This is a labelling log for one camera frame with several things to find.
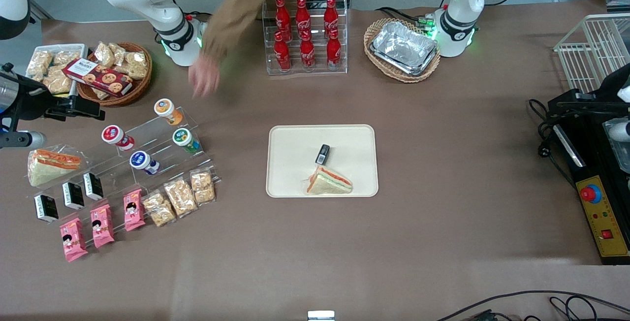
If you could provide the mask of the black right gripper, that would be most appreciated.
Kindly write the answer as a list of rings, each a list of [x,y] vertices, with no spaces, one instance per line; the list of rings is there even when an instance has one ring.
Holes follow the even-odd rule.
[[[46,118],[65,122],[71,117],[104,118],[105,112],[99,103],[80,96],[57,98],[38,81],[28,77],[18,79],[19,91],[16,99],[17,117],[23,121],[33,121],[45,114]]]

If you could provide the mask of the person right hand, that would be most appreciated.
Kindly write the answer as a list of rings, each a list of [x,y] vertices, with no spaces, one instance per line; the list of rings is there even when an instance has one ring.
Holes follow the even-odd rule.
[[[199,56],[188,69],[189,83],[192,85],[194,97],[205,97],[212,94],[220,81],[219,64],[206,56]]]

